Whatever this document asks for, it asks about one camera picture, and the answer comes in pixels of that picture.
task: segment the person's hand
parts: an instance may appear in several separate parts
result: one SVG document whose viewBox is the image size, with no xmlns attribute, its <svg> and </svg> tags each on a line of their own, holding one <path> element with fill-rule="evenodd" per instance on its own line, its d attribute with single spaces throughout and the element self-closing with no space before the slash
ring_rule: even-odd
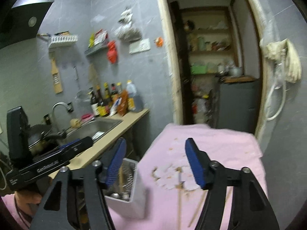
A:
<svg viewBox="0 0 307 230">
<path fill-rule="evenodd" d="M 27 215 L 33 216 L 29 204 L 39 204 L 42 196 L 29 190 L 21 190 L 15 192 L 15 198 L 18 208 Z"/>
</svg>

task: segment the range hood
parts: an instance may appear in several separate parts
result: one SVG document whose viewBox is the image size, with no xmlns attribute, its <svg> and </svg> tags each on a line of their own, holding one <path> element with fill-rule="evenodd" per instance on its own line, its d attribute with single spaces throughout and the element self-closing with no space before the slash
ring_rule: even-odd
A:
<svg viewBox="0 0 307 230">
<path fill-rule="evenodd" d="M 17 0 L 0 27 L 0 49 L 35 38 L 54 0 Z"/>
</svg>

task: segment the hanging plastic bag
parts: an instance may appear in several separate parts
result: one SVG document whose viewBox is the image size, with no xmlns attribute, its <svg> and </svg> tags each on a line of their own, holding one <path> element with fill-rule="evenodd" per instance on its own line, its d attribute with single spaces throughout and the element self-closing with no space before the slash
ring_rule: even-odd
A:
<svg viewBox="0 0 307 230">
<path fill-rule="evenodd" d="M 122 25 L 115 30 L 115 35 L 118 39 L 131 42 L 137 41 L 142 38 L 141 31 L 136 27 L 133 27 L 131 9 L 126 9 L 119 18 L 119 23 Z"/>
<path fill-rule="evenodd" d="M 111 41 L 108 43 L 108 52 L 106 53 L 108 60 L 114 64 L 117 61 L 117 50 L 116 50 L 116 45 L 115 41 Z"/>
</svg>

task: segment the red bag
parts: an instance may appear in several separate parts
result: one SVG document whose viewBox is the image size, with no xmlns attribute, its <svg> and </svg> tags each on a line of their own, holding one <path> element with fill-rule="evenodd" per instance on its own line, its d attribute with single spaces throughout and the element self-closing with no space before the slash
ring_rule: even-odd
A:
<svg viewBox="0 0 307 230">
<path fill-rule="evenodd" d="M 116 50 L 116 45 L 115 45 L 115 41 L 110 41 L 108 43 L 108 52 L 107 52 L 107 57 L 108 60 L 114 64 L 117 61 L 117 50 Z"/>
</svg>

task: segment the plastic bottle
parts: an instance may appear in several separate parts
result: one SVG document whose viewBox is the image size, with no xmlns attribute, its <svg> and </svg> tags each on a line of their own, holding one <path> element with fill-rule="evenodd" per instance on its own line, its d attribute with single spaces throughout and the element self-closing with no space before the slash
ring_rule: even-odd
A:
<svg viewBox="0 0 307 230">
<path fill-rule="evenodd" d="M 122 83 L 118 82 L 117 84 L 118 94 L 120 95 L 122 93 Z"/>
<path fill-rule="evenodd" d="M 142 111 L 144 109 L 143 101 L 131 80 L 127 81 L 126 90 L 128 92 L 128 110 L 136 113 Z"/>
</svg>

